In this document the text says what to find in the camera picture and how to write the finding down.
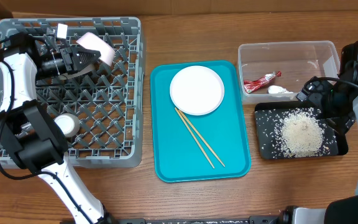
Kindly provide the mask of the red snack wrapper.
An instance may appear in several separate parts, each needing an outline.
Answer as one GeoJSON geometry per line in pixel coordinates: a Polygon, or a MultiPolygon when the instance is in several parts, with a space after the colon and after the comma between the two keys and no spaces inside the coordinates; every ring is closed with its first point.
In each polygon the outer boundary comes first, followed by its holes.
{"type": "Polygon", "coordinates": [[[264,75],[263,77],[259,78],[258,80],[254,81],[246,81],[244,80],[244,89],[246,93],[253,93],[263,86],[269,84],[272,80],[282,75],[281,71],[272,72],[264,75]]]}

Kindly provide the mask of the wooden chopstick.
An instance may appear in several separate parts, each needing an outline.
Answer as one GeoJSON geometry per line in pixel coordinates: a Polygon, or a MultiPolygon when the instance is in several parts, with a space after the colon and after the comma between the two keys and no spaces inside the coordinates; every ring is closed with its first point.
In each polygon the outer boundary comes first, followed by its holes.
{"type": "Polygon", "coordinates": [[[198,141],[198,139],[196,138],[195,134],[193,133],[193,131],[191,130],[189,124],[185,121],[184,116],[180,113],[180,111],[174,107],[175,111],[177,112],[177,115],[180,117],[180,119],[182,120],[183,124],[185,125],[185,127],[187,128],[188,132],[191,134],[193,140],[195,141],[195,143],[198,145],[198,147],[200,148],[201,152],[203,153],[203,155],[205,156],[206,160],[209,162],[210,166],[215,169],[215,166],[213,165],[213,163],[211,162],[211,159],[209,158],[209,156],[207,155],[207,153],[205,152],[205,150],[203,149],[203,147],[201,146],[200,142],[198,141]]]}
{"type": "Polygon", "coordinates": [[[224,164],[224,162],[221,160],[221,158],[216,154],[215,150],[209,145],[209,143],[205,140],[205,138],[201,135],[201,133],[196,129],[196,127],[193,125],[193,123],[187,118],[187,116],[184,114],[184,112],[180,111],[180,113],[184,116],[185,121],[189,124],[191,130],[193,131],[193,133],[195,134],[196,138],[198,139],[198,141],[202,142],[207,149],[210,151],[210,153],[218,160],[218,162],[225,167],[226,165],[224,164]]]}

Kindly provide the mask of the large white plate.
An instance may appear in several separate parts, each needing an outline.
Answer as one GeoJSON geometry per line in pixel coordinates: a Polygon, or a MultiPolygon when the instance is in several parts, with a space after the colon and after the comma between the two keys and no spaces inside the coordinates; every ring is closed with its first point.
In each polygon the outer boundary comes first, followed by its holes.
{"type": "Polygon", "coordinates": [[[224,83],[212,69],[194,65],[181,69],[170,83],[170,98],[182,112],[202,116],[216,110],[225,94],[224,83]]]}

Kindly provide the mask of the grey shallow bowl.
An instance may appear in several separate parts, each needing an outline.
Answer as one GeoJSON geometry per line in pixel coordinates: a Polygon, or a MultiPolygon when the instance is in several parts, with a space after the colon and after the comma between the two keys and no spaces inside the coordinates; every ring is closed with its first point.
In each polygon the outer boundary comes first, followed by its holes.
{"type": "Polygon", "coordinates": [[[92,72],[93,70],[95,69],[94,65],[88,65],[87,67],[85,67],[82,71],[80,72],[77,72],[77,73],[74,73],[74,74],[61,74],[58,76],[58,78],[60,80],[69,80],[69,79],[72,79],[72,78],[75,78],[75,77],[78,77],[78,76],[82,76],[82,75],[85,75],[89,72],[92,72]]]}

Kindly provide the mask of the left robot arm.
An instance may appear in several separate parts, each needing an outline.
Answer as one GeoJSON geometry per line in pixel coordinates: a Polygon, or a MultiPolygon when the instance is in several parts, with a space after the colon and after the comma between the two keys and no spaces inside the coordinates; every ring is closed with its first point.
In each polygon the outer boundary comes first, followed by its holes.
{"type": "Polygon", "coordinates": [[[76,43],[52,49],[45,37],[25,32],[0,41],[0,173],[12,180],[39,177],[75,223],[116,223],[76,173],[66,135],[37,101],[37,80],[77,76],[99,60],[112,64],[115,50],[95,34],[87,32],[76,43]]]}

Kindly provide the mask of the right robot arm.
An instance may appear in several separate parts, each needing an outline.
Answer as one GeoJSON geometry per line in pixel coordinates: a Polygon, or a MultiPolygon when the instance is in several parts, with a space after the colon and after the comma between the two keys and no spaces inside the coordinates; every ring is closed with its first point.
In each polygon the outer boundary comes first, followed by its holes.
{"type": "MultiPolygon", "coordinates": [[[[358,41],[342,48],[336,78],[313,77],[296,97],[320,109],[339,133],[346,133],[353,121],[358,125],[358,41]]],[[[277,223],[358,223],[358,181],[353,197],[320,209],[289,206],[279,214],[277,223]]]]}

